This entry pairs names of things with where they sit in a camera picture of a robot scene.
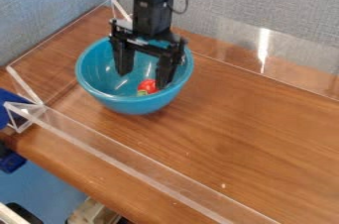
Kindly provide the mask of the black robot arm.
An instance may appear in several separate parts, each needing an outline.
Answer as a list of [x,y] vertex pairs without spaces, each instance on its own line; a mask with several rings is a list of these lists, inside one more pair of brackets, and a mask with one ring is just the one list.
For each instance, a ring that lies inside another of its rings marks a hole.
[[172,14],[187,11],[173,9],[173,0],[133,0],[132,21],[109,20],[108,36],[115,70],[120,76],[133,70],[135,53],[157,58],[155,69],[156,87],[171,83],[177,65],[184,59],[187,41],[171,31]]

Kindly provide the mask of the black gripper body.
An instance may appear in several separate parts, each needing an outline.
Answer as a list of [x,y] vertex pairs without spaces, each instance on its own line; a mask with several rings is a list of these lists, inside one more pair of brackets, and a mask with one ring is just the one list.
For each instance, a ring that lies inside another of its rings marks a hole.
[[133,0],[132,17],[109,20],[109,42],[127,42],[135,52],[160,59],[184,56],[185,40],[171,31],[173,0]]

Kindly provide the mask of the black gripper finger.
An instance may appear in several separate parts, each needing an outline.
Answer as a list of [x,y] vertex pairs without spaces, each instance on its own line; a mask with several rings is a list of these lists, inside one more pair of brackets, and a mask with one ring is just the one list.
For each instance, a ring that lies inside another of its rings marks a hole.
[[116,41],[112,43],[115,69],[120,76],[127,75],[133,69],[135,49],[127,42]]
[[181,63],[181,55],[161,56],[156,66],[156,87],[164,89],[171,83],[177,65]]

